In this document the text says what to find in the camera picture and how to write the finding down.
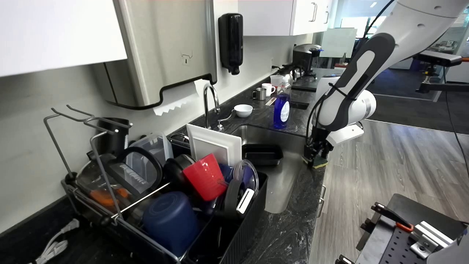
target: robotic arm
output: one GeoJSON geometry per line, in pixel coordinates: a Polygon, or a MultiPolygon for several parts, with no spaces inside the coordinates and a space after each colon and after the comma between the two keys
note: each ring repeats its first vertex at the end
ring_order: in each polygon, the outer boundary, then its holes
{"type": "Polygon", "coordinates": [[[363,131],[356,124],[369,118],[376,107],[373,96],[364,88],[388,66],[436,41],[467,3],[398,0],[378,33],[351,58],[342,75],[319,81],[316,122],[306,132],[306,163],[312,165],[315,156],[326,153],[331,144],[362,135],[363,131]]]}

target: red cup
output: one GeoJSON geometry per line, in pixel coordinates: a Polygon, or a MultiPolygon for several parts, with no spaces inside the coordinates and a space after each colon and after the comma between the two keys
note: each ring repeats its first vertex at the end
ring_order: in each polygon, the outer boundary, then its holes
{"type": "Polygon", "coordinates": [[[213,154],[184,168],[183,175],[203,201],[212,201],[225,191],[225,182],[213,154]]]}

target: soap dispenser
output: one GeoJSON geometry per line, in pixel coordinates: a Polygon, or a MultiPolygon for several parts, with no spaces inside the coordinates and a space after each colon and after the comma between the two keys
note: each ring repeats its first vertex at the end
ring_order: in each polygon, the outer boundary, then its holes
{"type": "Polygon", "coordinates": [[[243,63],[243,16],[225,14],[218,19],[219,60],[231,75],[238,75],[243,63]]]}
{"type": "Polygon", "coordinates": [[[277,96],[274,106],[274,129],[287,128],[287,122],[290,118],[290,94],[282,91],[277,96]]]}

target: white plate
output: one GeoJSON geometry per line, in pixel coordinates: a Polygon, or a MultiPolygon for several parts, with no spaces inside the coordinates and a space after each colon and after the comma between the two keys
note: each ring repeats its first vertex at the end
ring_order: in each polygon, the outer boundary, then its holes
{"type": "Polygon", "coordinates": [[[200,126],[186,125],[190,138],[190,153],[193,160],[199,160],[211,153],[218,163],[234,166],[241,160],[241,140],[200,126]]]}

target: black cable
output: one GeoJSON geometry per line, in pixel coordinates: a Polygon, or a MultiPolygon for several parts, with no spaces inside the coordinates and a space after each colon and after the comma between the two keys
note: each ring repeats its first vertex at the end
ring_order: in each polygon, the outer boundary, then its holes
{"type": "Polygon", "coordinates": [[[313,112],[316,110],[316,107],[323,102],[325,94],[322,94],[322,97],[313,104],[313,107],[309,112],[307,121],[306,121],[306,140],[309,138],[309,124],[310,124],[310,118],[313,115],[313,112]]]}
{"type": "Polygon", "coordinates": [[[466,166],[466,173],[467,173],[467,176],[469,176],[467,157],[466,157],[464,148],[463,148],[463,146],[460,144],[458,137],[457,137],[455,129],[454,129],[454,124],[452,124],[452,118],[451,118],[451,109],[449,109],[449,102],[448,102],[448,93],[444,93],[444,97],[445,97],[445,107],[447,107],[448,118],[449,118],[449,124],[451,124],[451,131],[452,131],[452,134],[454,134],[454,138],[455,138],[455,143],[457,143],[457,146],[458,146],[458,148],[460,148],[460,153],[463,154],[464,166],[466,166]]]}
{"type": "Polygon", "coordinates": [[[367,36],[369,30],[372,28],[372,25],[375,25],[375,22],[378,21],[378,18],[385,12],[386,8],[391,6],[392,2],[394,2],[394,0],[389,0],[389,2],[379,11],[379,14],[375,16],[375,19],[372,19],[372,22],[367,25],[367,28],[366,28],[364,33],[363,33],[363,38],[366,38],[366,36],[367,36]]]}
{"type": "Polygon", "coordinates": [[[322,109],[322,103],[323,103],[323,100],[326,100],[326,99],[329,99],[332,94],[335,93],[335,90],[334,88],[331,88],[329,91],[328,91],[328,94],[322,94],[322,97],[313,104],[313,107],[310,109],[310,112],[309,112],[309,116],[307,116],[307,122],[306,122],[306,140],[309,138],[309,124],[312,122],[312,115],[313,115],[313,112],[315,112],[315,109],[318,107],[318,106],[320,106],[320,109],[322,109]]]}

